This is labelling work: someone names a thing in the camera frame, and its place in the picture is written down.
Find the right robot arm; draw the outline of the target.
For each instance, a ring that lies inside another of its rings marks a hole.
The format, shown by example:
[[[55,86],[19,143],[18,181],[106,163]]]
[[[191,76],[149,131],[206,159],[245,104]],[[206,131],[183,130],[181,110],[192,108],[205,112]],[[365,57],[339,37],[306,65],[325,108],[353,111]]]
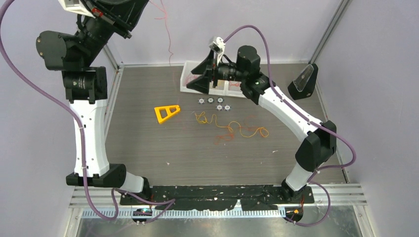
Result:
[[[312,175],[335,154],[336,137],[332,133],[336,132],[336,125],[330,120],[321,122],[289,101],[275,82],[260,71],[260,56],[254,47],[241,46],[235,62],[219,61],[219,52],[219,47],[211,50],[205,60],[191,70],[197,78],[186,87],[208,94],[219,80],[238,81],[246,98],[269,111],[293,132],[301,145],[295,154],[296,164],[282,181],[280,192],[287,202],[296,202]]]

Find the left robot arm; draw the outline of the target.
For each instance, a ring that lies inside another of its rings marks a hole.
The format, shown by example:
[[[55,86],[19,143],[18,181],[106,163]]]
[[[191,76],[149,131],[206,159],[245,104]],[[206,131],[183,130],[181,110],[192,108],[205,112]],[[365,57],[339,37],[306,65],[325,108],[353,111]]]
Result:
[[[105,67],[92,63],[112,35],[127,39],[147,5],[145,0],[62,0],[77,14],[77,31],[41,32],[36,49],[48,70],[62,74],[67,109],[74,115],[76,165],[67,175],[69,186],[116,188],[147,204],[152,192],[148,179],[129,173],[124,164],[109,163],[105,149],[108,85]]]

